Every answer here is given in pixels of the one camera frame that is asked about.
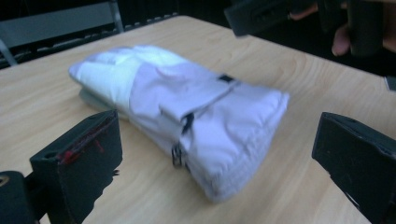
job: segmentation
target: wooden table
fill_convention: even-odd
[[[382,77],[222,27],[176,17],[0,71],[0,170],[31,172],[29,158],[96,113],[78,98],[68,67],[118,46],[156,45],[207,68],[290,93],[257,174],[213,204],[145,135],[121,121],[120,176],[85,223],[368,223],[311,159],[321,112],[357,119],[396,138],[396,94]]]

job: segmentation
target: gray chair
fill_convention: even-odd
[[[117,33],[124,31],[117,0],[0,21],[0,51],[11,66],[16,65],[11,48],[110,23],[114,23]]]

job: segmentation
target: dark background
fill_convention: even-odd
[[[0,21],[98,2],[104,0],[0,0]],[[175,13],[229,27],[223,10],[232,5],[231,0],[119,0],[118,2],[122,22],[127,30],[128,27],[133,29],[137,24],[147,24],[148,20],[158,21],[165,15],[172,16]],[[331,52],[333,32],[328,34],[321,32],[318,14],[301,21],[282,22],[255,36],[380,76],[396,76],[396,54],[385,49],[369,58],[353,57],[350,53],[341,57],[333,56]],[[22,61],[29,61],[39,56],[41,55],[30,55],[24,57]]]

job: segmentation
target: light wood tabletop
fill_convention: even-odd
[[[68,68],[95,52],[156,45],[214,72],[290,94],[257,173],[237,195],[211,203],[186,170],[132,124],[120,122],[123,161],[84,223],[368,223],[311,158],[322,112],[396,139],[396,94],[382,77],[189,17],[175,17],[0,71],[0,171],[28,175],[29,158],[97,111]]]

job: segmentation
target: human hand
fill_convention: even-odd
[[[383,46],[384,48],[396,52],[396,0],[374,0],[384,3],[384,34]],[[304,12],[299,14],[290,14],[293,20],[300,20],[312,13],[318,11],[318,5],[314,4]],[[337,29],[334,35],[332,44],[332,53],[335,56],[346,54],[350,49],[350,37],[347,24],[344,24]]]

